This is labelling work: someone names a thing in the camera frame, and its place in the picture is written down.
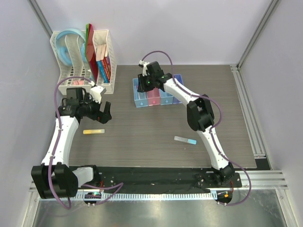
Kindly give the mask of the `purple drawer box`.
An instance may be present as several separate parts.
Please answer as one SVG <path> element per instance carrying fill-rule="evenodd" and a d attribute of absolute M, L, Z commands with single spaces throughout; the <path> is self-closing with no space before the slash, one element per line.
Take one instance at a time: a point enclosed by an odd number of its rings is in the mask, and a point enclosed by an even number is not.
<path fill-rule="evenodd" d="M 180 84 L 184 84 L 183 83 L 183 80 L 182 80 L 182 76 L 181 74 L 175 74 L 174 75 L 175 79 L 180 83 Z M 180 104 L 181 102 L 176 98 L 176 97 L 173 97 L 173 104 Z"/>

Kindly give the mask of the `blue capped glue stick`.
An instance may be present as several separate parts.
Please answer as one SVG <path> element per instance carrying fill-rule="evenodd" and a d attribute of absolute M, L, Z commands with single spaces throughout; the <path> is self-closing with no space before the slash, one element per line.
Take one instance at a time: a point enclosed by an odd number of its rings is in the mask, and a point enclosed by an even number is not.
<path fill-rule="evenodd" d="M 179 136 L 175 136 L 174 140 L 175 141 L 179 141 L 179 142 L 183 142 L 183 143 L 192 144 L 192 145 L 196 145 L 196 143 L 197 143 L 196 140 L 188 139 L 188 138 L 183 138 L 183 137 L 179 137 Z"/>

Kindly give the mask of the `yellow highlighter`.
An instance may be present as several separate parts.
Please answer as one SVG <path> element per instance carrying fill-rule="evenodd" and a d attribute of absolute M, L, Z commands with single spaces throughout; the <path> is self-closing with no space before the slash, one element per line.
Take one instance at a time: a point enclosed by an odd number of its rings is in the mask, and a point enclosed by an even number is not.
<path fill-rule="evenodd" d="M 103 134 L 105 133 L 104 129 L 93 129 L 93 130 L 84 130 L 84 135 L 90 135 L 90 134 Z"/>

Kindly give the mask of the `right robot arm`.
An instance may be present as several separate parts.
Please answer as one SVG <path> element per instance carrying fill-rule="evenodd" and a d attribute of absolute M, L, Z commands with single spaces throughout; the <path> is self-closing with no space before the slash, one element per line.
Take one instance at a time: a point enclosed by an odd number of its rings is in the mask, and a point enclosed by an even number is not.
<path fill-rule="evenodd" d="M 164 73 L 158 62 L 139 61 L 143 72 L 138 75 L 138 92 L 148 92 L 158 88 L 173 95 L 187 111 L 189 127 L 198 133 L 209 154 L 213 178 L 216 185 L 224 187 L 235 174 L 232 163 L 225 156 L 214 128 L 214 112 L 208 96 L 200 96 L 184 85 L 170 73 Z"/>

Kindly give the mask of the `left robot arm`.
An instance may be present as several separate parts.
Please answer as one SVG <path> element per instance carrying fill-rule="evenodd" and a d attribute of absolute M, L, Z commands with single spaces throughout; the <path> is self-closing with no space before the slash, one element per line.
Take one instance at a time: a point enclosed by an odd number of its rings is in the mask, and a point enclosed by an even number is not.
<path fill-rule="evenodd" d="M 86 184 L 95 189 L 101 177 L 96 165 L 84 165 L 76 170 L 69 168 L 72 141 L 82 118 L 105 124 L 112 119 L 111 103 L 106 102 L 101 111 L 103 86 L 94 85 L 89 91 L 83 88 L 69 88 L 66 96 L 56 108 L 55 131 L 42 163 L 34 166 L 31 176 L 42 199 L 74 197 L 78 188 Z"/>

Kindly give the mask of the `pink drawer box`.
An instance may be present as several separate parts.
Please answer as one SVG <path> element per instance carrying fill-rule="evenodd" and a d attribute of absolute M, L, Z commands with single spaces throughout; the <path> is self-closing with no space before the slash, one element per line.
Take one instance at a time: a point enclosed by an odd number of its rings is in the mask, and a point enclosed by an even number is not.
<path fill-rule="evenodd" d="M 160 105 L 161 97 L 157 88 L 147 92 L 148 106 Z"/>

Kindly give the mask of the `light blue drawer box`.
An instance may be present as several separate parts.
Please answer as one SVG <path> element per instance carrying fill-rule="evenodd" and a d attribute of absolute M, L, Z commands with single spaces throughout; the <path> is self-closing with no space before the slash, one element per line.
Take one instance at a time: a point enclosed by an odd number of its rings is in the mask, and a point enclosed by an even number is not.
<path fill-rule="evenodd" d="M 170 105 L 173 103 L 173 98 L 174 96 L 167 93 L 167 92 L 163 92 L 161 89 L 159 90 L 159 94 L 160 94 L 160 104 L 161 105 Z"/>
<path fill-rule="evenodd" d="M 133 92 L 134 92 L 134 103 L 137 108 L 147 107 L 148 98 L 146 92 L 138 92 L 138 78 L 133 79 Z"/>

